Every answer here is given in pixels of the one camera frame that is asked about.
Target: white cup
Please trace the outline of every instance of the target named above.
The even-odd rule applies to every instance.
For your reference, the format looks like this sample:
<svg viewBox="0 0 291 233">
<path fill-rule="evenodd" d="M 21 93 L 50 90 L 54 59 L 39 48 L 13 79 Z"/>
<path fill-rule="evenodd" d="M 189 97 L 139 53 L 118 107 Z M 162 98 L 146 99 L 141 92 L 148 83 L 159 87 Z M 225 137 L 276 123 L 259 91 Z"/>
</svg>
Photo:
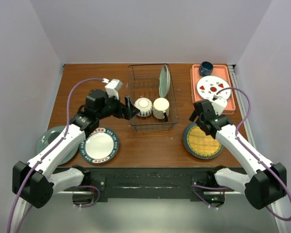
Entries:
<svg viewBox="0 0 291 233">
<path fill-rule="evenodd" d="M 153 115 L 157 119 L 168 121 L 169 102 L 165 98 L 158 98 L 153 103 Z"/>
</svg>

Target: teal plate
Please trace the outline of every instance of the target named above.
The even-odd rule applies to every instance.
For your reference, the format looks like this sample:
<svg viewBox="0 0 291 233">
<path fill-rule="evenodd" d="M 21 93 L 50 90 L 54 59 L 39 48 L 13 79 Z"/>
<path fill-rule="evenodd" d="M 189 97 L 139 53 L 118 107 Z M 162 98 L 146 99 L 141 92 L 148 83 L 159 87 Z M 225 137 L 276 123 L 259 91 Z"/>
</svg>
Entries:
<svg viewBox="0 0 291 233">
<path fill-rule="evenodd" d="M 170 87 L 170 72 L 167 65 L 163 65 L 160 73 L 159 96 L 165 98 Z"/>
<path fill-rule="evenodd" d="M 42 134 L 35 149 L 36 154 L 41 153 L 52 141 L 54 141 L 55 138 L 57 138 L 58 135 L 60 135 L 60 133 L 64 130 L 64 128 L 65 126 L 63 125 L 56 126 Z M 65 164 L 70 159 L 72 159 L 73 156 L 75 156 L 75 154 L 77 153 L 78 148 L 78 146 L 74 147 L 72 151 L 58 165 Z"/>
</svg>

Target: wooden table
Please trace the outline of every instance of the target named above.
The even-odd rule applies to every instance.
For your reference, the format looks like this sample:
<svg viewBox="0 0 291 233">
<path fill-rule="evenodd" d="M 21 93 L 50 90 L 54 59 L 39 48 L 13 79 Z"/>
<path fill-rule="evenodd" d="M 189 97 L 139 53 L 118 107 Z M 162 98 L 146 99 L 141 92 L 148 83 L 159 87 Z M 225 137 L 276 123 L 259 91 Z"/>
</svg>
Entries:
<svg viewBox="0 0 291 233">
<path fill-rule="evenodd" d="M 162 132 L 135 132 L 129 122 L 115 117 L 109 117 L 100 121 L 100 126 L 111 128 L 119 137 L 119 151 L 109 162 L 101 165 L 93 165 L 86 162 L 79 152 L 68 163 L 62 166 L 80 165 L 83 167 L 106 166 L 106 167 L 215 167 L 224 165 L 227 167 L 240 167 L 238 161 L 227 150 L 210 160 L 195 158 L 187 152 L 182 136 L 185 128 L 191 124 L 189 117 L 193 111 L 191 96 L 190 69 L 193 64 L 170 64 L 173 78 L 175 95 L 178 106 L 178 123 L 169 131 Z M 128 82 L 127 67 L 129 64 L 70 64 L 66 65 L 58 90 L 54 109 L 49 123 L 49 128 L 65 125 L 66 101 L 71 88 L 81 80 L 102 77 L 119 79 L 123 82 L 120 94 L 128 94 L 125 88 Z M 104 89 L 101 82 L 89 82 L 79 86 L 71 99 L 70 115 L 73 116 L 80 105 L 85 103 L 85 98 L 90 90 Z M 229 115 L 235 125 L 241 121 L 241 113 L 237 100 L 236 111 Z M 246 137 L 244 127 L 240 133 Z"/>
</svg>

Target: blue mug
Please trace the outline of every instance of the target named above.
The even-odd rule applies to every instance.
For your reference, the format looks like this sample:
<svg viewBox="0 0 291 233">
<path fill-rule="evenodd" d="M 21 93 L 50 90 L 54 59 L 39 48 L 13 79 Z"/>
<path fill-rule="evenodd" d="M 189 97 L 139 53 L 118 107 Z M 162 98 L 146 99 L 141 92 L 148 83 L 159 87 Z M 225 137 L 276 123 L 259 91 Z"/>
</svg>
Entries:
<svg viewBox="0 0 291 233">
<path fill-rule="evenodd" d="M 202 62 L 199 66 L 199 75 L 208 76 L 211 75 L 213 71 L 213 65 L 210 62 Z"/>
</svg>

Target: white wall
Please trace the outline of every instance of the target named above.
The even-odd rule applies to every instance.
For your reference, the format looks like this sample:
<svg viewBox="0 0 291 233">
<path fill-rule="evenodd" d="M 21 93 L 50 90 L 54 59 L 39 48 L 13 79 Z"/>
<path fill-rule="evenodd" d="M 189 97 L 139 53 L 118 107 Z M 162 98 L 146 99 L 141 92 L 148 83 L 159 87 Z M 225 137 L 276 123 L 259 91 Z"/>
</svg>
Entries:
<svg viewBox="0 0 291 233">
<path fill-rule="evenodd" d="M 0 0 L 0 233 L 15 195 L 12 167 L 34 156 L 61 64 L 28 0 Z"/>
<path fill-rule="evenodd" d="M 278 233 L 268 211 L 252 208 L 244 195 L 226 194 L 218 211 L 175 199 L 109 199 L 80 211 L 71 200 L 53 195 L 33 208 L 21 233 Z"/>
<path fill-rule="evenodd" d="M 288 170 L 291 191 L 291 0 L 274 0 L 236 65 L 252 99 L 250 117 L 257 148 Z M 285 216 L 291 208 L 282 202 Z M 288 223 L 291 233 L 291 222 Z"/>
<path fill-rule="evenodd" d="M 271 0 L 31 0 L 62 63 L 235 64 Z"/>
</svg>

